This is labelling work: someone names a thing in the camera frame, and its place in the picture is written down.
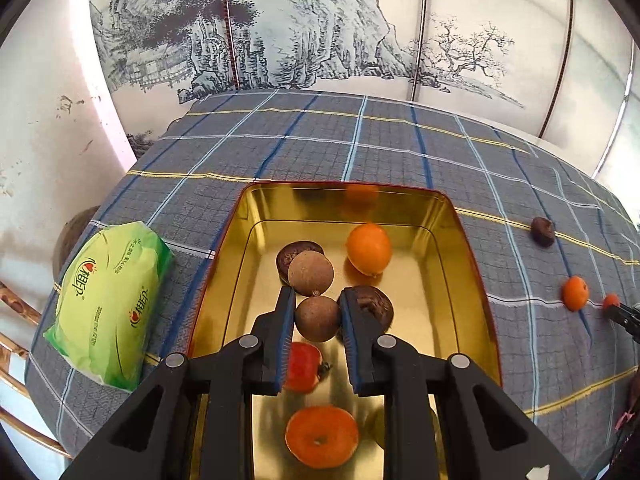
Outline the maroon right sleeve forearm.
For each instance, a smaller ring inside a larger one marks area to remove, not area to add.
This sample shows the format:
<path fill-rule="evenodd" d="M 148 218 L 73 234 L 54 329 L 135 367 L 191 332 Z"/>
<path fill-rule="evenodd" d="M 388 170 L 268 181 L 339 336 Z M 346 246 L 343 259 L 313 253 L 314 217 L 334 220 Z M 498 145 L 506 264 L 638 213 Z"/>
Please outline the maroon right sleeve forearm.
<path fill-rule="evenodd" d="M 616 444 L 605 479 L 639 479 L 639 372 L 629 385 L 627 411 L 618 421 Z"/>

